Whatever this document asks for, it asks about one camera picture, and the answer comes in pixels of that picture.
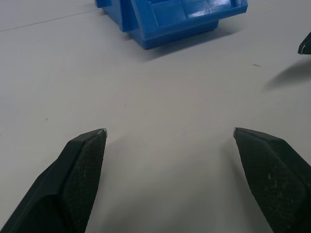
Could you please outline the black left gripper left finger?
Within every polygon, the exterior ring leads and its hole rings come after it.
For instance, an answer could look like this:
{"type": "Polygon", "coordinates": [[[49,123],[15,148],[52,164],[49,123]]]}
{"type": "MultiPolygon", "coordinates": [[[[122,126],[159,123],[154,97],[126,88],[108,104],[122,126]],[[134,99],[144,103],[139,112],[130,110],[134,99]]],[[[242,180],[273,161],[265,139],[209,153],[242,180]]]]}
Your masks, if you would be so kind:
{"type": "Polygon", "coordinates": [[[97,129],[70,140],[37,177],[0,233],[85,233],[106,139],[106,129],[97,129]]]}

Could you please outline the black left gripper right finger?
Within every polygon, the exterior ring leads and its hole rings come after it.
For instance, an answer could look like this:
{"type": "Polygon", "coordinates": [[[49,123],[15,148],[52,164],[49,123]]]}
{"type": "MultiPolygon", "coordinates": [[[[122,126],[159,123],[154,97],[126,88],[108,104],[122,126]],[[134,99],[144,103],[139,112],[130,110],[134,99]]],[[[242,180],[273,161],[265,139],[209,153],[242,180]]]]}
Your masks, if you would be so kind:
{"type": "Polygon", "coordinates": [[[247,183],[273,233],[311,233],[311,166],[283,139],[235,128],[247,183]]]}

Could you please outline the blue plastic storage bin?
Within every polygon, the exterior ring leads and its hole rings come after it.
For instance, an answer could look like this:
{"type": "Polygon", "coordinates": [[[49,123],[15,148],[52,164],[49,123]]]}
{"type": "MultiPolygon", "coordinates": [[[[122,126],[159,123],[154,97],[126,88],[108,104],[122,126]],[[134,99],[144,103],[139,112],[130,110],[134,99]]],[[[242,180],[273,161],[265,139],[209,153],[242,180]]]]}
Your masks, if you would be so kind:
{"type": "Polygon", "coordinates": [[[243,14],[247,0],[94,0],[95,5],[148,50],[212,31],[221,19],[243,14]]]}

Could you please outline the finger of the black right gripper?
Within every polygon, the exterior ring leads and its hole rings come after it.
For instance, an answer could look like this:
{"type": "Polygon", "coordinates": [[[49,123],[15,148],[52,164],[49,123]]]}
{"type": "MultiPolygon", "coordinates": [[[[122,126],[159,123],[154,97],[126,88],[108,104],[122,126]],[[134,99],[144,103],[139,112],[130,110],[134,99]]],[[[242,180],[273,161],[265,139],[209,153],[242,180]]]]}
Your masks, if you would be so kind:
{"type": "Polygon", "coordinates": [[[311,32],[302,41],[298,48],[298,54],[311,55],[311,32]]]}

